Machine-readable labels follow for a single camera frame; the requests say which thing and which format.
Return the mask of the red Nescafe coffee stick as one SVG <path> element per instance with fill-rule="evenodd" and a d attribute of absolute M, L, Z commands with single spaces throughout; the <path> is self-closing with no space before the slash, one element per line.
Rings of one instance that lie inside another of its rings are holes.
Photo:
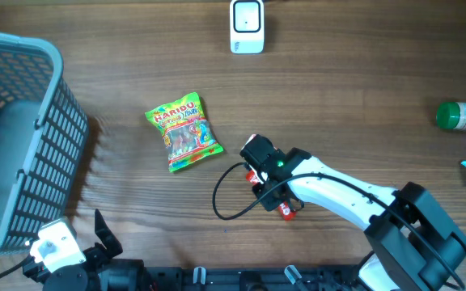
<path fill-rule="evenodd" d="M 253 187 L 255 188 L 256 186 L 261 186 L 261 181 L 259 180 L 259 178 L 256 176 L 255 172 L 254 171 L 249 171 L 247 174 L 246 174 L 246 180 L 251 183 L 253 185 Z M 278 207 L 277 207 L 277 211 L 280 213 L 280 215 L 282 216 L 282 219 L 284 221 L 290 221 L 292 220 L 297 211 L 296 210 L 293 210 L 292 207 L 291 207 L 291 204 L 289 201 L 283 201 Z"/>

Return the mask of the Haribo gummy candy bag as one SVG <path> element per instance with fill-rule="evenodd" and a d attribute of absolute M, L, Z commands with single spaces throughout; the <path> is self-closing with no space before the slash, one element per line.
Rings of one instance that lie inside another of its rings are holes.
<path fill-rule="evenodd" d="M 170 172 L 223 152 L 211 131 L 197 92 L 159 105 L 145 116 L 161 133 Z"/>

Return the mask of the green lid jar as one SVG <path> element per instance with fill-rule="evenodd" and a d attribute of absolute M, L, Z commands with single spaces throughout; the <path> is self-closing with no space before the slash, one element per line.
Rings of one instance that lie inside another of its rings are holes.
<path fill-rule="evenodd" d="M 436 112 L 436 124 L 441 129 L 466 131 L 466 103 L 440 104 Z"/>

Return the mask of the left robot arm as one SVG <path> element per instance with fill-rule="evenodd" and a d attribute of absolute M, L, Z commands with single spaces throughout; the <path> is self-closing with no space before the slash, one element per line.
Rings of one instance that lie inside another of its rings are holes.
<path fill-rule="evenodd" d="M 140 259 L 119 259 L 123 248 L 101 212 L 94 215 L 99 241 L 81 250 L 76 231 L 66 217 L 42 226 L 31 243 L 22 273 L 42 284 L 43 290 L 139 291 L 158 285 Z"/>

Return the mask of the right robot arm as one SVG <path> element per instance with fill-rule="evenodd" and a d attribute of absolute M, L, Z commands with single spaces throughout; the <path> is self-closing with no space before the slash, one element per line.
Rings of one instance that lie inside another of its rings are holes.
<path fill-rule="evenodd" d="M 466 235 L 422 186 L 363 182 L 297 148 L 245 146 L 241 155 L 260 179 L 261 200 L 319 205 L 363 231 L 371 253 L 355 276 L 368 289 L 466 288 L 456 272 L 466 258 Z"/>

